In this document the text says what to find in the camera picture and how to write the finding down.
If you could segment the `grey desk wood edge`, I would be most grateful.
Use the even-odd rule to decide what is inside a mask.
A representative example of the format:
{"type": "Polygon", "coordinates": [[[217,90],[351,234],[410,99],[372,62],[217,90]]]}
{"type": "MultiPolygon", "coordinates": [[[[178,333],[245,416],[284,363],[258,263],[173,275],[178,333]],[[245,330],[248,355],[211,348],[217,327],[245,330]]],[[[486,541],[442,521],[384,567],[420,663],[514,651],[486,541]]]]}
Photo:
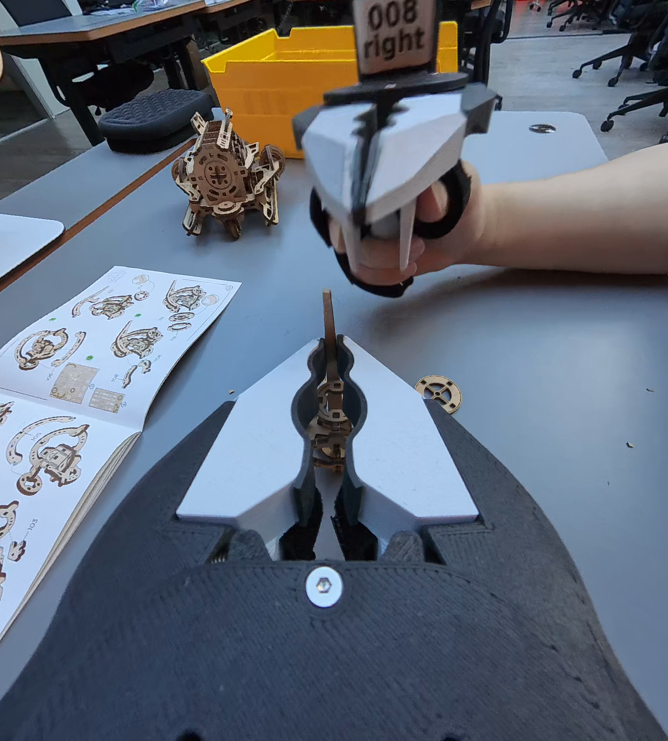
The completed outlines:
{"type": "Polygon", "coordinates": [[[200,37],[204,22],[231,26],[262,17],[263,2],[181,2],[148,13],[69,15],[0,32],[0,49],[20,59],[36,59],[77,119],[91,145],[104,138],[74,81],[95,65],[125,62],[158,52],[170,87],[199,90],[188,44],[200,37]]]}

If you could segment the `yellow plastic bin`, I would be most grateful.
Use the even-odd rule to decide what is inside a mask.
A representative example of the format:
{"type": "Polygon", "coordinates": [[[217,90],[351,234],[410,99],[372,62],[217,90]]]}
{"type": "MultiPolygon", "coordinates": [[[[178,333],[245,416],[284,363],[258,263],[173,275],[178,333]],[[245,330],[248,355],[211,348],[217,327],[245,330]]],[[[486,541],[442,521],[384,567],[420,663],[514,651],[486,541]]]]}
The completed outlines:
{"type": "Polygon", "coordinates": [[[203,64],[220,106],[233,111],[238,134],[302,159],[292,118],[320,105],[325,92],[357,82],[355,33],[350,25],[296,27],[283,37],[269,29],[203,64]]]}

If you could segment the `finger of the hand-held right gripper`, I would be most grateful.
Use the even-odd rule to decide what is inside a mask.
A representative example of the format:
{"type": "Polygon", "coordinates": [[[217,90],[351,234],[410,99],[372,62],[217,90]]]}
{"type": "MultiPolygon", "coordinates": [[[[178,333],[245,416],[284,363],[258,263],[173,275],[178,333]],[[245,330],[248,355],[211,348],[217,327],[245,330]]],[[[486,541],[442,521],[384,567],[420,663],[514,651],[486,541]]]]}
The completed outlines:
{"type": "Polygon", "coordinates": [[[362,132],[370,106],[321,107],[302,137],[306,166],[322,206],[340,224],[352,272],[361,263],[364,222],[362,132]]]}
{"type": "Polygon", "coordinates": [[[409,264],[416,199],[457,163],[466,125],[462,94],[412,96],[396,104],[375,135],[365,222],[382,225],[396,215],[401,271],[409,264]]]}

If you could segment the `assembled wooden model robot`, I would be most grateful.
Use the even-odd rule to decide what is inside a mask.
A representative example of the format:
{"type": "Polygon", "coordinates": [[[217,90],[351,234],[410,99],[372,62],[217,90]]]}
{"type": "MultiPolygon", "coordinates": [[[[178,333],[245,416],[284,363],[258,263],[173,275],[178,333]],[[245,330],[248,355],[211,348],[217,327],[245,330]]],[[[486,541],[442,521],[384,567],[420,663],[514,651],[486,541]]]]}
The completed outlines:
{"type": "Polygon", "coordinates": [[[203,221],[213,216],[234,239],[248,210],[259,210],[267,225],[279,222],[277,181],[286,158],[274,145],[260,149],[233,129],[227,108],[221,121],[207,121],[196,113],[191,124],[198,133],[193,148],[172,164],[172,177],[189,197],[183,228],[199,235],[203,221]]]}

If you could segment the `curved wooden model part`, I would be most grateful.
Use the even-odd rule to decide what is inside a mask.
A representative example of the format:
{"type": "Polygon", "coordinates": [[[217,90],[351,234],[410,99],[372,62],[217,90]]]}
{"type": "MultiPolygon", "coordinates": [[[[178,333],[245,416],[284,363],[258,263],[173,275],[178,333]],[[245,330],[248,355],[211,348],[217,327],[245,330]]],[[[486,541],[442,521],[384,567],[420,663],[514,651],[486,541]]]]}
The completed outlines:
{"type": "Polygon", "coordinates": [[[324,350],[326,377],[318,387],[318,412],[307,428],[314,464],[337,474],[343,472],[346,443],[352,423],[343,411],[344,384],[338,371],[338,346],[331,291],[323,291],[324,350]]]}

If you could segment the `black textured footrest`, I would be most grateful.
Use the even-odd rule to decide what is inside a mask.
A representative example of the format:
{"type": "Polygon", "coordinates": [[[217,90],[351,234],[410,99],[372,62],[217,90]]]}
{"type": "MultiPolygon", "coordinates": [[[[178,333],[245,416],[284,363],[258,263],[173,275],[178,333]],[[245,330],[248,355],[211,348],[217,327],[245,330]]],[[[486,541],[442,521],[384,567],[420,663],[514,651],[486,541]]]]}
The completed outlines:
{"type": "Polygon", "coordinates": [[[136,97],[100,116],[98,127],[109,147],[121,153],[155,153],[196,135],[191,119],[211,120],[215,100],[203,91],[159,90],[136,97]]]}

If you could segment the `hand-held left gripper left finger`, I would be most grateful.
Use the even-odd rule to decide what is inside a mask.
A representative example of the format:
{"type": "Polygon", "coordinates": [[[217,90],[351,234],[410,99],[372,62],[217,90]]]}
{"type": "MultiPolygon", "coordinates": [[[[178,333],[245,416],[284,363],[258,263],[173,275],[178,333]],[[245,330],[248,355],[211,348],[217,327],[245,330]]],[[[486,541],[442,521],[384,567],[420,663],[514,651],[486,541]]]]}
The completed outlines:
{"type": "Polygon", "coordinates": [[[323,508],[307,428],[325,375],[314,340],[238,396],[178,518],[253,530],[274,559],[313,560],[323,508]]]}

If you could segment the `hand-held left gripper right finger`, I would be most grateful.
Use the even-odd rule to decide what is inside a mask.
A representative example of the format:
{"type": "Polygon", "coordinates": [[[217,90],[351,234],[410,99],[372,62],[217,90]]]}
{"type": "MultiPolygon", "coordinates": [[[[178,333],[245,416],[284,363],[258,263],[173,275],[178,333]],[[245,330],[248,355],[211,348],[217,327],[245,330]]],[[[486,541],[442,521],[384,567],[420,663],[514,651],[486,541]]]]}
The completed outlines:
{"type": "Polygon", "coordinates": [[[347,560],[376,560],[390,538],[479,516],[422,396],[340,335],[344,412],[352,423],[335,532],[347,560]]]}

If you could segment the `white instruction booklet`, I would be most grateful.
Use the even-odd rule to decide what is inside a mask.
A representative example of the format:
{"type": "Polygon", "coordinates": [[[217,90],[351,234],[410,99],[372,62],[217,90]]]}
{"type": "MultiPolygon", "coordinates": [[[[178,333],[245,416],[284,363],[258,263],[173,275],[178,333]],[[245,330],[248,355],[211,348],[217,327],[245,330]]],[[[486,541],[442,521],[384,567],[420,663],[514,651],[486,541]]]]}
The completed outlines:
{"type": "Polygon", "coordinates": [[[116,266],[0,351],[0,639],[239,287],[116,266]]]}

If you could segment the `person's right forearm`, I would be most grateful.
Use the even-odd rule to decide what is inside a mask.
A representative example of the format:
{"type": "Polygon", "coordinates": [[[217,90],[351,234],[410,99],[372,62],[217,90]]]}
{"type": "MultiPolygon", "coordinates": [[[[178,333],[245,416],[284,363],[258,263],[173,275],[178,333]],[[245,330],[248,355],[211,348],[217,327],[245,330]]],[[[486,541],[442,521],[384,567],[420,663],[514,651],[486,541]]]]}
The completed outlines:
{"type": "Polygon", "coordinates": [[[668,144],[551,179],[483,186],[477,264],[668,274],[668,144]]]}

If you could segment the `person's right hand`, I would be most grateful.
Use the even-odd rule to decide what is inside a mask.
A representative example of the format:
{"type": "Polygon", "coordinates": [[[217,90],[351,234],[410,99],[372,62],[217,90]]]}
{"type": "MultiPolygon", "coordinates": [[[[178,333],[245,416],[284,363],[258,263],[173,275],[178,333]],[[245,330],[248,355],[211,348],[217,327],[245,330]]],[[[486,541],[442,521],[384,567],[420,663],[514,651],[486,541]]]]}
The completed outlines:
{"type": "MultiPolygon", "coordinates": [[[[402,271],[398,239],[364,239],[361,263],[352,271],[355,279],[367,286],[393,286],[410,277],[441,271],[465,259],[470,262],[475,258],[471,255],[486,226],[487,201],[481,191],[477,170],[469,162],[460,164],[470,182],[470,197],[455,227],[440,239],[425,240],[414,235],[410,261],[402,271]]],[[[446,186],[441,180],[436,181],[417,198],[415,218],[425,223],[439,222],[447,215],[450,204],[446,186]]],[[[331,217],[327,232],[337,257],[347,256],[340,224],[331,217]]]]}

